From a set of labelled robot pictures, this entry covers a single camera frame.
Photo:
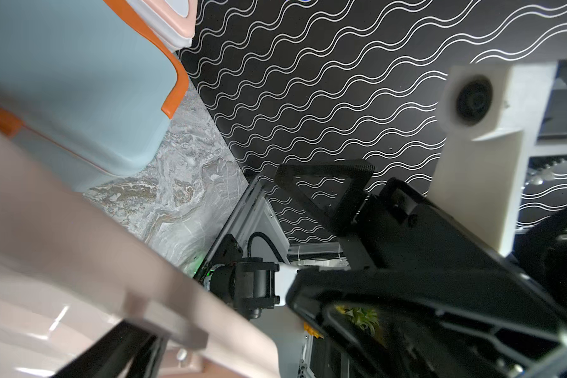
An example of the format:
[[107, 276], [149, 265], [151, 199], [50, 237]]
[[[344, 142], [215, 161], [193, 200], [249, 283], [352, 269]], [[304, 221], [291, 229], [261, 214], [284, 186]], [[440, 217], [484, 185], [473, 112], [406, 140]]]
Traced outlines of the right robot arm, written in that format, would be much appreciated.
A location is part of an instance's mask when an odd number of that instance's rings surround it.
[[220, 235], [194, 277], [247, 319], [287, 305], [363, 377], [567, 377], [567, 207], [517, 234], [524, 186], [567, 162], [567, 60], [452, 69], [427, 195], [365, 159], [283, 164], [276, 184], [345, 270], [295, 270]]

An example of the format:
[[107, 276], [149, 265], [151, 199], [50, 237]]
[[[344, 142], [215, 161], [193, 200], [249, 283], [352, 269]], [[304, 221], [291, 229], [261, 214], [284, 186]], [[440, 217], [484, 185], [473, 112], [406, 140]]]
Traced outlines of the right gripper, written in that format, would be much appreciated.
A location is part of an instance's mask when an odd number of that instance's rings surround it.
[[344, 284], [384, 276], [425, 282], [452, 273], [469, 279], [518, 278], [518, 271], [486, 242], [409, 184], [392, 179], [378, 195], [365, 187], [375, 167], [364, 159], [282, 164], [275, 184], [337, 236], [351, 269], [332, 271]]

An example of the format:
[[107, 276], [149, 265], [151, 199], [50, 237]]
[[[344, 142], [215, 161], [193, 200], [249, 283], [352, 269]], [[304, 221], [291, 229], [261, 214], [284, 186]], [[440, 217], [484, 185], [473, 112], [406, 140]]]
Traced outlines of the blue orange first aid box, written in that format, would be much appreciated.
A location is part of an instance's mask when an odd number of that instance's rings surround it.
[[144, 170], [188, 86], [126, 1], [0, 1], [0, 135], [74, 191]]

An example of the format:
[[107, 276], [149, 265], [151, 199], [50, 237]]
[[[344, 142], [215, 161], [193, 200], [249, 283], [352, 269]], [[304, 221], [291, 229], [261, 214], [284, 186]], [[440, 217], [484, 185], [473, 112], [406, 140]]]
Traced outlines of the white pink first aid box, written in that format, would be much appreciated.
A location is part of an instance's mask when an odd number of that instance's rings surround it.
[[196, 0], [128, 0], [127, 3], [171, 52], [192, 45], [198, 12]]

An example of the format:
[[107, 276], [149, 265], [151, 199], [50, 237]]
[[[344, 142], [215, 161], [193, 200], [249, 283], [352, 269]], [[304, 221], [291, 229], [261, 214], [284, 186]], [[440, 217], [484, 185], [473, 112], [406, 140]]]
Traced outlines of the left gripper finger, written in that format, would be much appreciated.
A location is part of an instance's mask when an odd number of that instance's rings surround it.
[[121, 321], [55, 377], [156, 377], [168, 339]]

